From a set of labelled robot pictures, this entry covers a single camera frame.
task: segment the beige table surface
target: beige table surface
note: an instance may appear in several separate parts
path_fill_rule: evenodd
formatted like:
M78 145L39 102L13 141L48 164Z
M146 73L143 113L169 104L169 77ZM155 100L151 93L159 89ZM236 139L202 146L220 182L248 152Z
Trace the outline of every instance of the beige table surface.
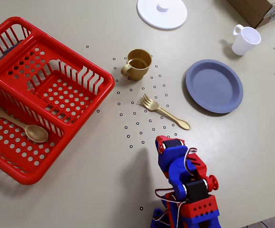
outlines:
M154 189L170 186L157 164L154 140L161 134L177 134L197 147L208 174L218 178L213 194L222 227L275 216L275 21L258 29L261 45L237 57L229 49L232 28L247 24L229 3L184 3L185 24L162 31L139 18L135 0L0 0L0 23L21 16L119 80L41 181L23 186L0 171L0 228L150 227L154 208L162 207ZM135 48L153 55L139 82L120 74ZM185 72L201 59L222 61L237 72L244 87L237 110L213 115L189 97ZM145 112L136 104L144 92L192 129Z

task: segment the spoon handle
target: spoon handle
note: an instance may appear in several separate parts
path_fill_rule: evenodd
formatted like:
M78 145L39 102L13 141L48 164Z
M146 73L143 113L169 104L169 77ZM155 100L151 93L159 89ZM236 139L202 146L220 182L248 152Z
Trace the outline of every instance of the spoon handle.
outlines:
M19 126L19 127L22 127L23 129L26 129L26 127L27 127L24 123L22 123L22 122L16 120L15 118L13 118L13 117L7 115L7 114L5 113L5 111L4 111L3 109L1 109L1 108L0 108L0 117L1 117L1 118L4 118L4 119L6 119L6 120L11 121L11 122L14 123L15 125L17 125L17 126Z

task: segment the wooden fork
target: wooden fork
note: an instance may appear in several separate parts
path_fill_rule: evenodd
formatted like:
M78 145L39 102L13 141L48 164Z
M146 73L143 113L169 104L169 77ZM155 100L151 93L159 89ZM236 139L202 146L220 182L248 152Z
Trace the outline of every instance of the wooden fork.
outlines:
M142 105L150 111L160 110L161 112L165 113L168 117L173 119L182 129L190 130L189 123L179 118L176 118L174 115L164 110L156 101L153 101L146 94L144 94L144 96L142 97Z

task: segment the plate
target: plate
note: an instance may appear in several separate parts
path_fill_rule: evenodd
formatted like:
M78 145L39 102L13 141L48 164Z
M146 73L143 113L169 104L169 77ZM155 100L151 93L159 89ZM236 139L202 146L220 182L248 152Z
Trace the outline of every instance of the plate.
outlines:
M227 65L205 59L193 64L186 75L187 89L196 103L213 113L229 113L243 99L243 86Z

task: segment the spoon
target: spoon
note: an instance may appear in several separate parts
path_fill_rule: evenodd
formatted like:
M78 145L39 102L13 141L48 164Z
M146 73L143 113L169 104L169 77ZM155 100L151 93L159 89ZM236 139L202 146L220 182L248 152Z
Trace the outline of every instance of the spoon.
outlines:
M7 115L3 109L0 108L0 117L7 119L14 123L15 125L22 127L27 134L27 137L33 140L34 142L43 143L48 139L48 133L47 131L37 125L26 125L15 118Z

